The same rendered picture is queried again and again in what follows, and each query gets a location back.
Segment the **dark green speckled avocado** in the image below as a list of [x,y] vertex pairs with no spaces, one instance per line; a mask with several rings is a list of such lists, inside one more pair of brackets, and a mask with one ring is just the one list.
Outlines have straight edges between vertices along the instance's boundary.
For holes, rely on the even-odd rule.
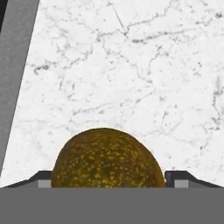
[[164,188],[165,178],[151,152],[117,129],[89,129],[63,146],[51,174],[53,188]]

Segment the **grey hob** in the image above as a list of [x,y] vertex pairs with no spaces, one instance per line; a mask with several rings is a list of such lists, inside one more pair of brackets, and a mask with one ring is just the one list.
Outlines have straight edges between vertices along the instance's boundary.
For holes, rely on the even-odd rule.
[[0,31],[0,173],[40,0],[8,0]]

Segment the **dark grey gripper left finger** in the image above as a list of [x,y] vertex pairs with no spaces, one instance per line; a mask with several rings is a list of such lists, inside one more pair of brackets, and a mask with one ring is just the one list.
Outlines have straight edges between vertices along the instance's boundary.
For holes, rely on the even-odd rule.
[[51,171],[38,171],[31,178],[12,185],[7,185],[7,188],[50,188],[51,173]]

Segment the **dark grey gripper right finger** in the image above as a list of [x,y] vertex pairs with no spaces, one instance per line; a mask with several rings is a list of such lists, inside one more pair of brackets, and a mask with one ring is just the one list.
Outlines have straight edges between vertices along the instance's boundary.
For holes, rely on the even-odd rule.
[[188,171],[165,171],[164,178],[166,180],[165,186],[169,188],[221,188],[220,185],[195,178]]

